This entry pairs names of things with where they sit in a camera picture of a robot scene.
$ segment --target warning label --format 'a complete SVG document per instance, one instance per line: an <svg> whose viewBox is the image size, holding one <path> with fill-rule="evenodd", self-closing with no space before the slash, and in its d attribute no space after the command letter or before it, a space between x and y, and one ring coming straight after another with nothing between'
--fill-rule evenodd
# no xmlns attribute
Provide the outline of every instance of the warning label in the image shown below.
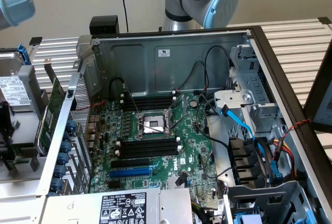
<svg viewBox="0 0 332 224"><path fill-rule="evenodd" d="M145 192L103 196L99 224L145 223Z"/></svg>
<svg viewBox="0 0 332 224"><path fill-rule="evenodd" d="M0 88L10 106L30 105L23 82L18 76L0 77Z"/></svg>

